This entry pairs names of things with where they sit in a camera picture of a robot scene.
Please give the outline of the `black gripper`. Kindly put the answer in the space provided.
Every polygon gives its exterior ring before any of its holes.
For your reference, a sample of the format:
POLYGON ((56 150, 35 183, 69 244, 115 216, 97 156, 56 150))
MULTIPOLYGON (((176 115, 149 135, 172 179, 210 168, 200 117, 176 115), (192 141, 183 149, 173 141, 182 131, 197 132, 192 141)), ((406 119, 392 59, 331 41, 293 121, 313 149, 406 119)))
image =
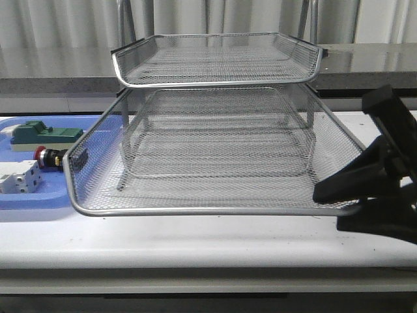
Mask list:
POLYGON ((337 219, 337 230, 381 235, 416 243, 416 200, 396 195, 396 178, 385 165, 389 146, 416 182, 416 119, 391 85, 384 85, 362 97, 362 111, 381 134, 371 145, 337 173, 315 185, 313 201, 336 203, 375 198, 361 203, 358 212, 337 219))

